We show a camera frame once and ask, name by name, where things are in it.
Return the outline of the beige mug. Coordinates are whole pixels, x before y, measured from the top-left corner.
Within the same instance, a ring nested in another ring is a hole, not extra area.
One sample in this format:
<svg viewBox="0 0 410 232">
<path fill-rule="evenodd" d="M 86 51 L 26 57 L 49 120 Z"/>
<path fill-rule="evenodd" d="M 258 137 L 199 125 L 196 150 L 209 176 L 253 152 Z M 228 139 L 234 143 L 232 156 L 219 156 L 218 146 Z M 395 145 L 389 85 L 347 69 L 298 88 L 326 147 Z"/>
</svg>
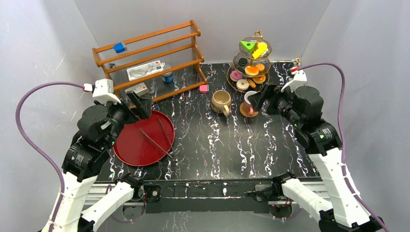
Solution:
<svg viewBox="0 0 410 232">
<path fill-rule="evenodd" d="M 225 90 L 217 90 L 213 93 L 211 98 L 211 104 L 215 106 L 224 106 L 223 114 L 229 116 L 231 114 L 232 97 Z"/>
</svg>

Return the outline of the dark red round tray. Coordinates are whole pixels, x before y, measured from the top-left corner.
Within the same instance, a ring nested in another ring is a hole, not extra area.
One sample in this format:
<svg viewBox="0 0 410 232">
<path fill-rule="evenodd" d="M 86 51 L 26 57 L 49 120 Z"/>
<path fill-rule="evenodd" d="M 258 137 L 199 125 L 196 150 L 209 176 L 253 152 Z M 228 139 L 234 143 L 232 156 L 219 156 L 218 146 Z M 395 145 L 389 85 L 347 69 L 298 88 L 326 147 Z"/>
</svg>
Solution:
<svg viewBox="0 0 410 232">
<path fill-rule="evenodd" d="M 162 112 L 153 110 L 151 116 L 161 113 Z M 158 162 L 158 158 L 161 157 L 161 151 L 156 149 L 139 131 L 139 127 L 147 121 L 148 119 L 143 119 L 135 123 L 127 124 L 114 144 L 114 153 L 121 161 L 128 165 L 138 167 L 148 166 Z"/>
</svg>

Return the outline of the round biscuit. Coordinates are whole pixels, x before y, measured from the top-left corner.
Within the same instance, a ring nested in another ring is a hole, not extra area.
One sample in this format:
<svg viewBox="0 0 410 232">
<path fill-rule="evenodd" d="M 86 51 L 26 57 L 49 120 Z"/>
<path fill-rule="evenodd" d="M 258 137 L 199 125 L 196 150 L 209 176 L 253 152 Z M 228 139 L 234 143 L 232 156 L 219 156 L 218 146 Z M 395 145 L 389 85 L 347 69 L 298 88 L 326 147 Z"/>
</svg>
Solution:
<svg viewBox="0 0 410 232">
<path fill-rule="evenodd" d="M 260 73 L 262 73 L 265 70 L 265 66 L 263 64 L 256 64 L 255 67 L 258 69 Z"/>
<path fill-rule="evenodd" d="M 252 80 L 249 79 L 248 83 L 251 88 L 256 88 L 256 84 Z"/>
</svg>

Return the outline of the metal tongs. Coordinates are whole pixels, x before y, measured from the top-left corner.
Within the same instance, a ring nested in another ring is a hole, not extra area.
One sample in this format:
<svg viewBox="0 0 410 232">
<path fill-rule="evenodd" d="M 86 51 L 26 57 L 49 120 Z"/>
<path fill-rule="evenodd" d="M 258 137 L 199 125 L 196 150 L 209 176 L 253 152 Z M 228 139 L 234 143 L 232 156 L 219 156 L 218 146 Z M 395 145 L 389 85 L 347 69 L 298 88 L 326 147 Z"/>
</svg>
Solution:
<svg viewBox="0 0 410 232">
<path fill-rule="evenodd" d="M 160 161 L 165 155 L 167 155 L 172 161 L 177 159 L 170 154 L 173 149 L 173 143 L 175 139 L 174 126 L 170 123 L 169 118 L 164 114 L 152 115 L 147 122 L 139 127 L 140 133 L 148 139 L 156 149 L 161 151 Z"/>
</svg>

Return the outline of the white cream donut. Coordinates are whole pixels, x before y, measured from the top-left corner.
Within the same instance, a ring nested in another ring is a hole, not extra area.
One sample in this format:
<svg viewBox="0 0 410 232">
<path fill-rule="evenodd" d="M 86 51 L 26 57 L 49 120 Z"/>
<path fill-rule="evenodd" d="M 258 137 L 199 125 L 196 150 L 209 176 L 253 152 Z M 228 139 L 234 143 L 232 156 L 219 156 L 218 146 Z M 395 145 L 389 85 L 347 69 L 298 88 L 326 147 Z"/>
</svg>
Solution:
<svg viewBox="0 0 410 232">
<path fill-rule="evenodd" d="M 236 82 L 236 88 L 240 91 L 246 91 L 249 88 L 249 82 L 246 79 L 240 79 Z"/>
</svg>

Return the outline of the green cake wedge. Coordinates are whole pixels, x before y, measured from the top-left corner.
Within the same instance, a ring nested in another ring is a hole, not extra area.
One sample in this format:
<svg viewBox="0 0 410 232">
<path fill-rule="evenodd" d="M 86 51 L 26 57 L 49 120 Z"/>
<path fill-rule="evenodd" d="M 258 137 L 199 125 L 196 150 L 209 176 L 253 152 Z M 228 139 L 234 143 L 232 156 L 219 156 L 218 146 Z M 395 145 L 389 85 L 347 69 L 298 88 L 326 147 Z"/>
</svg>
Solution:
<svg viewBox="0 0 410 232">
<path fill-rule="evenodd" d="M 257 48 L 257 42 L 255 41 L 240 41 L 239 50 L 241 53 L 251 54 Z"/>
</svg>

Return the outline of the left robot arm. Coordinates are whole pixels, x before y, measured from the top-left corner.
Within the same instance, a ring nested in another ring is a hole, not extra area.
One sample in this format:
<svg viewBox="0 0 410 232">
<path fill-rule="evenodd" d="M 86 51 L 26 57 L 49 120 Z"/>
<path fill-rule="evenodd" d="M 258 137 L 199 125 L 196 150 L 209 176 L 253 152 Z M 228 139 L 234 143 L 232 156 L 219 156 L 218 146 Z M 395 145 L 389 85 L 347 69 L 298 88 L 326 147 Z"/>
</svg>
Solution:
<svg viewBox="0 0 410 232">
<path fill-rule="evenodd" d="M 93 206 L 83 209 L 125 125 L 151 116 L 152 97 L 149 94 L 137 96 L 131 90 L 127 96 L 136 108 L 108 101 L 105 105 L 96 102 L 83 112 L 77 123 L 77 140 L 72 141 L 62 164 L 63 191 L 56 199 L 43 232 L 95 232 L 125 202 L 145 199 L 144 182 L 127 174 L 117 179 L 115 187 Z"/>
</svg>

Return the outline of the orange donut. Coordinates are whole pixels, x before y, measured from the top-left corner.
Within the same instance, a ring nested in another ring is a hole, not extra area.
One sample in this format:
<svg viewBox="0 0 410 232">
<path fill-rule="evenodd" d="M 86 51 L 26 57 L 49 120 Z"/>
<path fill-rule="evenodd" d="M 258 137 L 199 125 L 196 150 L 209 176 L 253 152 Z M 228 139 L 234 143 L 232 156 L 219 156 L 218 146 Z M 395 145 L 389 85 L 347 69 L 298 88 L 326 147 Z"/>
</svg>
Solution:
<svg viewBox="0 0 410 232">
<path fill-rule="evenodd" d="M 256 66 L 248 65 L 245 67 L 245 74 L 247 76 L 257 76 L 259 74 L 259 69 Z"/>
<path fill-rule="evenodd" d="M 265 75 L 256 76 L 252 80 L 256 84 L 263 84 L 266 81 L 266 76 Z"/>
</svg>

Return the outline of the pink white mug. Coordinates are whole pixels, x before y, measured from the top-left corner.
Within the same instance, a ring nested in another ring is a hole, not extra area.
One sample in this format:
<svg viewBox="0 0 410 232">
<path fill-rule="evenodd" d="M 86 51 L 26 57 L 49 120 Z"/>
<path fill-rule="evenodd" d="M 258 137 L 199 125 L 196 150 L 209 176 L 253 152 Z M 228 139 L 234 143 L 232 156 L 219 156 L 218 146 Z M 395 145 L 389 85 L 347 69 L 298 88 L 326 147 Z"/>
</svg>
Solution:
<svg viewBox="0 0 410 232">
<path fill-rule="evenodd" d="M 247 113 L 252 114 L 253 112 L 255 112 L 255 110 L 253 109 L 250 101 L 249 101 L 249 96 L 252 96 L 256 94 L 256 91 L 248 91 L 245 95 L 244 95 L 244 109 Z"/>
</svg>

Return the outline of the black sandwich cookie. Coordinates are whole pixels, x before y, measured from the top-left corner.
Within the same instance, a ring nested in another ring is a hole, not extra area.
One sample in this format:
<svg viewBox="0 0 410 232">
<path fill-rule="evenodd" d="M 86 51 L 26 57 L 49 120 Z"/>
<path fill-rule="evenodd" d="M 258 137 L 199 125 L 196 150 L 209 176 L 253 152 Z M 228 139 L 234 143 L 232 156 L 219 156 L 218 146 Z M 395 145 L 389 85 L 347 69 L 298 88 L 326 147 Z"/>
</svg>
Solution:
<svg viewBox="0 0 410 232">
<path fill-rule="evenodd" d="M 246 58 L 240 58 L 238 60 L 238 64 L 241 66 L 246 66 L 248 64 L 248 60 Z"/>
</svg>

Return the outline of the pink donut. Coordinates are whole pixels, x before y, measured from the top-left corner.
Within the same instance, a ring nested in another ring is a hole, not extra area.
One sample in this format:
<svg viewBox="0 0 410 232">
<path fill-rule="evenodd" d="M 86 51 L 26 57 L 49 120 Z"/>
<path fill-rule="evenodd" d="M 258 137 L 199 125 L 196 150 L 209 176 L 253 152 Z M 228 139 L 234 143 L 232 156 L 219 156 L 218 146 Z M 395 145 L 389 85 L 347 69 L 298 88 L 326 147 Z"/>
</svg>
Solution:
<svg viewBox="0 0 410 232">
<path fill-rule="evenodd" d="M 239 80 L 241 80 L 243 78 L 243 75 L 242 74 L 240 74 L 238 71 L 236 71 L 236 70 L 233 70 L 231 73 L 230 73 L 230 79 L 233 81 L 233 82 L 237 82 L 237 81 L 239 81 Z"/>
</svg>

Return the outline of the yellow cake slice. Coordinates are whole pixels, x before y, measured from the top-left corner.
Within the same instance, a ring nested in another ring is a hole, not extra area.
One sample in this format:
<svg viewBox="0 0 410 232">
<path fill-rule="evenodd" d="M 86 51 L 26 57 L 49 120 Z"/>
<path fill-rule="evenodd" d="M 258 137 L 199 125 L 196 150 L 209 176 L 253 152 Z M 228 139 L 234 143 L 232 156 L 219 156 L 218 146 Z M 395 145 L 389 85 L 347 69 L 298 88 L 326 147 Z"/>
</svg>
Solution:
<svg viewBox="0 0 410 232">
<path fill-rule="evenodd" d="M 269 49 L 268 49 L 268 45 L 265 42 L 257 43 L 257 48 L 252 53 L 252 57 L 253 58 L 259 58 L 260 56 L 265 54 L 267 51 L 269 51 Z"/>
</svg>

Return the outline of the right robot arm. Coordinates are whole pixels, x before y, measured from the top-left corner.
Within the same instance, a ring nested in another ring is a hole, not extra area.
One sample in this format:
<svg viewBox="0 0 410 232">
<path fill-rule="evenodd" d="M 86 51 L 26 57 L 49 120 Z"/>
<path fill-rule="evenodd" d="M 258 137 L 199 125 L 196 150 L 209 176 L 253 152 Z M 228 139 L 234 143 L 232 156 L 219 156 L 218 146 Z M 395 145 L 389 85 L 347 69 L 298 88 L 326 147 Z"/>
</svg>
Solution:
<svg viewBox="0 0 410 232">
<path fill-rule="evenodd" d="M 342 162 L 342 141 L 335 127 L 322 118 L 323 98 L 314 87 L 266 84 L 246 97 L 255 111 L 269 101 L 268 114 L 277 114 L 294 127 L 294 134 L 318 169 L 328 200 L 308 189 L 292 173 L 273 178 L 272 193 L 278 200 L 289 198 L 314 218 L 322 232 L 376 232 L 382 219 L 372 215 L 351 192 L 350 174 Z"/>
</svg>

